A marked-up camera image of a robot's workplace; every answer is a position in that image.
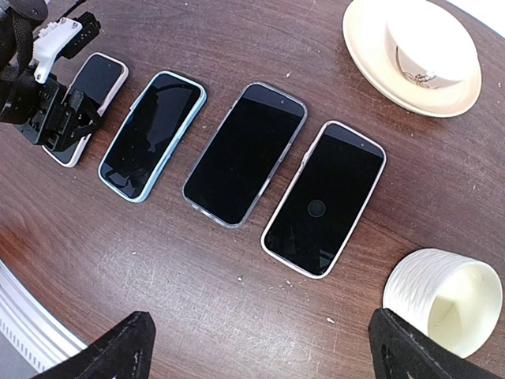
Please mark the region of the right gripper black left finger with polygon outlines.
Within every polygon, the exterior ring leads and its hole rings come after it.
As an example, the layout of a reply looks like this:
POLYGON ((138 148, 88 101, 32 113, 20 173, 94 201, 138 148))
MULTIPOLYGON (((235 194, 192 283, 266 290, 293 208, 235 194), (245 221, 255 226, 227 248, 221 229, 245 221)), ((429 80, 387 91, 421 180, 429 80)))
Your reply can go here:
POLYGON ((135 311, 83 351, 39 377, 148 378, 155 334, 150 313, 135 311))

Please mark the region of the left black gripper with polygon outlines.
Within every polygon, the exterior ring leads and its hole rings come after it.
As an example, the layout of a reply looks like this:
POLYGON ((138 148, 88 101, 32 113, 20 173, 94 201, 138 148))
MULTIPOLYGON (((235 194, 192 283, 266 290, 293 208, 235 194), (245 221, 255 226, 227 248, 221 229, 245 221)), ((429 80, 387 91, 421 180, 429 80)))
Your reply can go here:
POLYGON ((69 90, 50 72, 44 84, 33 73, 33 44, 49 23, 45 1, 1 3, 1 120, 33 145, 65 150, 99 128, 99 113, 81 90, 69 90))

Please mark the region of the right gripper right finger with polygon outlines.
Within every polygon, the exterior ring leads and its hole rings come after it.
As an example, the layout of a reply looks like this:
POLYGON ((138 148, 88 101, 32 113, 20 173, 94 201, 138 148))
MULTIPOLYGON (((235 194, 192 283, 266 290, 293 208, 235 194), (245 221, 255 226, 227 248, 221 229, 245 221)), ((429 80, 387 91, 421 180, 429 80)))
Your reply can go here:
POLYGON ((496 378, 449 352, 389 309, 374 311, 368 326, 377 378, 496 378))

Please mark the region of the light blue smartphone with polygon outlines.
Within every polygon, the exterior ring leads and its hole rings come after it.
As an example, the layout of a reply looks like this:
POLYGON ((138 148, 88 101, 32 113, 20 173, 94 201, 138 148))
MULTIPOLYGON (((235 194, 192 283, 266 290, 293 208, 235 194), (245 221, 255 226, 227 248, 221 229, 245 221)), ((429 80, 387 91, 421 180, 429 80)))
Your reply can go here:
POLYGON ((102 158, 100 180, 128 202, 145 201, 206 99, 204 87, 187 77, 154 75, 102 158))

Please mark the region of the cream ceramic mug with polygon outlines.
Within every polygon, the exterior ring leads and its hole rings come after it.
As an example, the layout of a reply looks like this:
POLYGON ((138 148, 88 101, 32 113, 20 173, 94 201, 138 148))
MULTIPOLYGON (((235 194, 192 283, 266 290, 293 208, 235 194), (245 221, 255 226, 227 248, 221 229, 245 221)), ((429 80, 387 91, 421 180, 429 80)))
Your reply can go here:
POLYGON ((467 358, 494 331, 503 286, 483 261, 438 249, 405 256, 392 270, 382 306, 441 347, 467 358))

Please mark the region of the white ceramic bowl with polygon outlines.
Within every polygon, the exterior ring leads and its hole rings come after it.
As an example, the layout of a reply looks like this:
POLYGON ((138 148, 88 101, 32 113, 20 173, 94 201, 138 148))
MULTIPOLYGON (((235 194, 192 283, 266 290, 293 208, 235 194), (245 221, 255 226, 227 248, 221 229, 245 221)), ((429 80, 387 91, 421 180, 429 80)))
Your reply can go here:
POLYGON ((477 69, 477 49, 469 32, 433 2, 389 2, 386 27, 398 69, 419 87, 448 88, 477 69))

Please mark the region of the beige ceramic saucer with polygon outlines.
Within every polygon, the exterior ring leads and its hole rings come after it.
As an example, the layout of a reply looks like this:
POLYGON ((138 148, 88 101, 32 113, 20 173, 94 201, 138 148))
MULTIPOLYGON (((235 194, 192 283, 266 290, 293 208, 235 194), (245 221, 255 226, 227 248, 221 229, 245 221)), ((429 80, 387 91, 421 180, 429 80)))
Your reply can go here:
POLYGON ((467 112, 481 94, 478 60, 473 75, 448 88, 422 88, 408 81, 395 61, 395 47, 386 27, 391 1, 352 1, 342 19, 346 47, 365 79, 393 103, 417 114, 451 118, 467 112))

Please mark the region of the aluminium front rail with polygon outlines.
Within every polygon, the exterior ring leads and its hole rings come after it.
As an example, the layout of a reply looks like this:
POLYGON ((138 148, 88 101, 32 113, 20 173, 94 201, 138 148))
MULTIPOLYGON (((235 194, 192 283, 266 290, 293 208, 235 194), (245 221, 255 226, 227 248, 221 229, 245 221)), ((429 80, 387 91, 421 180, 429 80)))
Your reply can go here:
POLYGON ((4 263, 1 264, 1 335, 37 373, 87 347, 44 308, 4 263))

